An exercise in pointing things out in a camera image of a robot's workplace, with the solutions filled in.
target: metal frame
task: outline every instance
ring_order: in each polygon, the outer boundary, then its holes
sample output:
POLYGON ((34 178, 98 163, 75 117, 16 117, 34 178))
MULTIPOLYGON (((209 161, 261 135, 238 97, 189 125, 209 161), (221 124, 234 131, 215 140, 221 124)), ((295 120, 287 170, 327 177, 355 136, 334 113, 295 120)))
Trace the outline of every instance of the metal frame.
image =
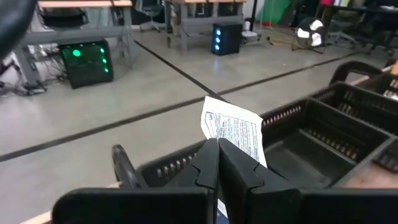
POLYGON ((88 39, 99 39, 106 37, 117 37, 118 41, 122 37, 126 37, 127 50, 131 59, 134 61, 134 43, 133 29, 131 27, 131 12, 130 7, 123 7, 124 25, 118 26, 116 20, 113 19, 114 26, 99 27, 97 29, 71 29, 71 30, 57 30, 45 32, 28 32, 21 40, 20 44, 14 49, 14 54, 18 60, 21 70, 25 75, 27 84, 35 87, 40 82, 40 75, 35 66, 35 58, 30 53, 28 45, 46 44, 46 43, 76 43, 88 39))
MULTIPOLYGON (((195 26, 205 26, 205 25, 212 25, 218 22, 237 22, 242 23, 243 20, 243 4, 239 4, 238 13, 236 16, 218 16, 218 3, 213 3, 213 12, 211 17, 207 18, 195 18, 195 17, 188 17, 188 6, 192 3, 173 3, 175 6, 178 4, 180 5, 180 12, 181 12, 181 25, 180 25, 180 35, 181 35, 181 51, 183 54, 188 52, 188 38, 190 37, 186 30, 195 30, 195 26)), ((171 2, 165 2, 165 26, 166 26, 166 39, 167 39, 167 47, 170 48, 171 45, 171 38, 174 36, 173 34, 169 33, 169 27, 171 26, 171 2)))

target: gray floor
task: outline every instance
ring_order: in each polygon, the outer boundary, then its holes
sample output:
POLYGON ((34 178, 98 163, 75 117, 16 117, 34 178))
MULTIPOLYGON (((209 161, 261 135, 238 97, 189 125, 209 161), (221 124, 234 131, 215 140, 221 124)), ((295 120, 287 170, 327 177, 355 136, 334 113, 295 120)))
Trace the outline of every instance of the gray floor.
MULTIPOLYGON (((217 57, 208 47, 165 47, 155 32, 137 40, 215 92, 310 67, 352 53, 339 47, 325 54, 288 47, 247 46, 240 54, 217 57)), ((226 100, 264 113, 326 86, 335 68, 348 60, 382 67, 387 55, 354 56, 223 95, 226 100)), ((47 93, 0 99, 0 154, 90 130, 121 119, 207 95, 207 92, 141 50, 132 69, 116 65, 116 81, 71 90, 52 85, 47 93)), ((350 80, 358 78, 353 74, 350 80)), ((121 144, 139 166, 204 139, 200 129, 203 102, 151 116, 74 141, 0 162, 0 223, 19 223, 50 210, 56 199, 77 187, 104 187, 115 182, 110 149, 121 144)))

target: black plastic crate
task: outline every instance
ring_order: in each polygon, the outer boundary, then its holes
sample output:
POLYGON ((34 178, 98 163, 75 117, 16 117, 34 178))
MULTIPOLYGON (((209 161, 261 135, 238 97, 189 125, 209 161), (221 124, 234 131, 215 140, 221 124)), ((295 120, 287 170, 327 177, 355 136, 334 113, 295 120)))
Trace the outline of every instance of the black plastic crate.
MULTIPOLYGON (((398 136, 398 101, 337 83, 312 96, 354 118, 398 136)), ((390 147, 375 162, 391 172, 398 172, 398 146, 390 147)))
POLYGON ((396 99, 398 98, 398 75, 382 74, 370 78, 358 86, 388 98, 392 98, 394 95, 396 99))
MULTIPOLYGON (((315 100, 300 100, 261 116, 268 168, 304 187, 343 185, 386 147, 389 135, 315 100)), ((165 185, 205 141, 140 168, 149 187, 165 185)))

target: black floor line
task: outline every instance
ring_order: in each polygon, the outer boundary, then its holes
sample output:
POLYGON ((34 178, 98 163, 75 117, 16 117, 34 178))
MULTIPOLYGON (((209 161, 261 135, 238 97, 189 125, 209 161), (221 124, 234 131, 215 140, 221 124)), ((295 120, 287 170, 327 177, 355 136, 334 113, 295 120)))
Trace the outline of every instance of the black floor line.
POLYGON ((218 92, 218 94, 219 95, 225 95, 225 94, 228 94, 228 93, 232 93, 232 92, 235 92, 235 91, 238 91, 238 90, 242 90, 242 89, 245 89, 245 88, 248 88, 248 87, 252 87, 254 85, 258 85, 258 84, 269 82, 271 80, 275 80, 275 79, 278 79, 278 78, 282 78, 282 77, 286 77, 286 76, 289 76, 289 75, 293 75, 293 74, 296 74, 298 72, 306 71, 306 70, 309 70, 309 69, 311 69, 313 67, 316 67, 316 66, 325 65, 325 64, 328 64, 328 63, 332 63, 332 62, 344 59, 344 58, 348 58, 348 57, 356 55, 356 54, 359 54, 359 52, 353 52, 353 53, 350 53, 350 54, 342 56, 342 57, 333 58, 333 59, 330 59, 330 60, 327 60, 327 61, 324 61, 324 62, 316 63, 314 65, 309 65, 309 66, 306 66, 306 67, 303 67, 303 68, 299 68, 299 69, 292 70, 292 71, 289 71, 289 72, 285 72, 285 73, 282 73, 282 74, 279 74, 279 75, 275 75, 273 77, 268 77, 268 78, 265 78, 265 79, 262 79, 262 80, 254 81, 254 82, 247 83, 247 84, 243 84, 243 85, 240 85, 240 86, 237 86, 237 87, 233 87, 233 88, 230 88, 230 89, 227 89, 227 90, 220 91, 220 92, 218 92))
POLYGON ((199 88, 201 88, 202 90, 204 90, 205 92, 207 92, 211 97, 216 98, 218 100, 222 100, 222 101, 226 101, 224 100, 219 94, 217 94, 216 92, 214 92, 213 90, 211 90, 210 88, 208 88, 207 86, 205 86, 203 83, 199 82, 198 80, 196 80, 195 78, 193 78, 192 76, 188 75, 186 72, 184 72, 183 70, 177 68, 175 65, 173 65, 172 63, 170 63, 169 61, 167 61, 166 59, 162 58, 160 55, 158 55, 157 53, 155 53, 154 51, 152 51, 151 49, 147 48, 146 46, 144 46, 142 43, 136 41, 136 44, 138 44, 138 46, 142 47, 144 50, 148 51, 150 54, 152 54, 153 56, 155 56, 157 59, 161 60, 163 63, 165 63, 166 65, 168 65, 170 68, 174 69, 176 72, 178 72, 179 74, 181 74, 182 76, 184 76, 185 78, 189 79, 191 82, 193 82, 195 85, 197 85, 199 88))
POLYGON ((80 133, 72 134, 72 135, 69 135, 69 136, 66 136, 66 137, 62 137, 62 138, 59 138, 59 139, 56 139, 56 140, 48 141, 48 142, 45 142, 45 143, 42 143, 42 144, 38 144, 38 145, 35 145, 35 146, 31 146, 31 147, 28 147, 28 148, 25 148, 25 149, 20 149, 18 151, 14 151, 14 152, 10 152, 10 153, 7 153, 7 154, 3 154, 3 155, 0 155, 0 162, 8 161, 10 159, 15 159, 15 158, 18 158, 18 157, 21 157, 21 156, 24 156, 24 155, 28 155, 28 154, 33 153, 33 152, 37 152, 37 151, 41 151, 41 150, 44 150, 44 149, 48 149, 50 147, 59 146, 59 145, 61 145, 63 143, 66 143, 66 142, 70 142, 70 141, 74 141, 74 140, 77 140, 77 139, 80 139, 80 138, 91 136, 93 134, 97 134, 97 133, 100 133, 102 131, 107 131, 109 129, 117 128, 117 127, 120 127, 120 126, 125 125, 125 124, 133 123, 135 121, 146 119, 146 118, 149 118, 151 116, 155 116, 155 115, 158 115, 158 114, 161 114, 161 113, 172 111, 172 110, 184 107, 184 106, 192 105, 194 103, 201 102, 204 99, 205 99, 205 97, 200 97, 200 98, 195 98, 195 99, 192 99, 192 100, 184 101, 182 103, 177 103, 177 104, 174 104, 174 105, 171 105, 171 106, 166 106, 166 107, 161 108, 159 110, 155 110, 155 111, 151 111, 151 112, 148 112, 148 113, 144 113, 144 114, 141 114, 141 115, 138 115, 138 116, 134 116, 134 117, 131 117, 131 118, 126 118, 126 119, 123 119, 123 120, 120 120, 120 121, 113 122, 111 124, 105 124, 103 126, 100 126, 100 127, 97 127, 97 128, 93 128, 93 129, 90 129, 90 130, 87 130, 87 131, 82 131, 80 133))
MULTIPOLYGON (((295 74, 297 72, 301 72, 301 71, 304 71, 304 70, 309 70, 309 69, 311 69, 313 67, 316 67, 316 66, 320 66, 320 65, 327 64, 327 63, 335 62, 337 60, 341 60, 343 58, 350 57, 352 55, 358 54, 357 52, 354 52, 354 53, 345 55, 343 57, 334 58, 334 59, 331 59, 331 60, 327 60, 327 61, 324 61, 324 62, 317 63, 315 65, 310 65, 310 66, 303 67, 303 68, 300 68, 300 69, 296 69, 296 70, 293 70, 293 71, 290 71, 290 72, 287 72, 287 73, 283 73, 283 74, 276 75, 276 76, 273 76, 273 77, 265 78, 263 80, 259 80, 259 81, 247 83, 247 84, 244 84, 244 85, 241 85, 241 86, 237 86, 237 87, 234 87, 234 88, 230 88, 228 90, 223 90, 223 91, 221 91, 219 93, 215 93, 213 90, 209 89, 207 86, 205 86, 204 84, 202 84, 198 80, 194 79, 193 77, 191 77, 190 75, 188 75, 187 73, 182 71, 181 69, 177 68, 175 65, 173 65, 170 62, 166 61, 164 58, 162 58, 161 56, 157 55, 155 52, 153 52, 150 49, 148 49, 147 47, 143 46, 141 43, 139 43, 137 41, 136 41, 136 43, 140 47, 142 47, 144 50, 148 51, 153 56, 155 56, 156 58, 161 60, 163 63, 166 63, 168 66, 170 66, 172 69, 177 71, 179 74, 183 75, 185 78, 189 79, 191 82, 193 82, 194 84, 199 86, 202 90, 206 91, 210 96, 212 96, 213 98, 217 98, 219 100, 223 100, 223 101, 226 101, 226 100, 224 98, 222 98, 220 95, 224 95, 224 94, 227 94, 227 93, 232 93, 234 91, 242 90, 244 88, 247 88, 247 87, 250 87, 250 86, 254 86, 254 85, 257 85, 257 84, 260 84, 260 83, 265 83, 265 82, 268 82, 268 81, 271 81, 271 80, 275 80, 277 78, 286 77, 288 75, 292 75, 292 74, 295 74)), ((58 139, 55 139, 55 140, 52 140, 52 141, 48 141, 48 142, 45 142, 45 143, 42 143, 42 144, 38 144, 38 145, 35 145, 35 146, 27 147, 25 149, 20 149, 18 151, 14 151, 14 152, 10 152, 10 153, 7 153, 7 154, 3 154, 3 155, 0 155, 0 162, 8 161, 10 159, 15 159, 15 158, 18 158, 18 157, 21 157, 21 156, 24 156, 24 155, 31 154, 33 152, 42 151, 44 149, 48 149, 48 148, 51 148, 51 147, 54 147, 54 146, 59 146, 59 145, 61 145, 63 143, 66 143, 66 142, 74 141, 74 140, 77 140, 77 139, 80 139, 80 138, 84 138, 84 137, 87 137, 87 136, 91 136, 93 134, 100 133, 102 131, 107 131, 107 130, 110 130, 110 129, 113 129, 113 128, 117 128, 117 127, 120 127, 120 126, 125 125, 125 124, 129 124, 129 123, 133 123, 133 122, 136 122, 136 121, 139 121, 139 120, 142 120, 142 119, 150 118, 151 116, 156 116, 158 114, 162 114, 162 113, 166 113, 166 112, 169 112, 169 111, 172 111, 172 110, 176 110, 176 109, 182 108, 184 106, 189 106, 189 105, 192 105, 194 103, 201 102, 203 100, 204 100, 204 97, 195 98, 195 99, 184 101, 184 102, 181 102, 181 103, 177 103, 177 104, 174 104, 174 105, 171 105, 171 106, 166 106, 166 107, 161 108, 159 110, 150 111, 148 113, 137 115, 137 116, 134 116, 134 117, 131 117, 131 118, 122 119, 120 121, 116 121, 116 122, 113 122, 111 124, 105 124, 103 126, 100 126, 100 127, 97 127, 97 128, 93 128, 93 129, 90 129, 90 130, 87 130, 87 131, 82 131, 80 133, 72 134, 72 135, 69 135, 69 136, 66 136, 66 137, 62 137, 62 138, 58 138, 58 139)))

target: fan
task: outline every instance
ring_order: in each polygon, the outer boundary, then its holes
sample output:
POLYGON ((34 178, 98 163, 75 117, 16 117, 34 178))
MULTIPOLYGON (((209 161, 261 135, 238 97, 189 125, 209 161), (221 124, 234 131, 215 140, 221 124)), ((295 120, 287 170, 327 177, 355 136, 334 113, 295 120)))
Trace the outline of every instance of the fan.
POLYGON ((296 41, 297 45, 292 43, 292 50, 307 49, 322 54, 323 52, 314 50, 314 48, 324 46, 323 35, 324 26, 321 20, 306 18, 296 28, 294 41, 296 41))

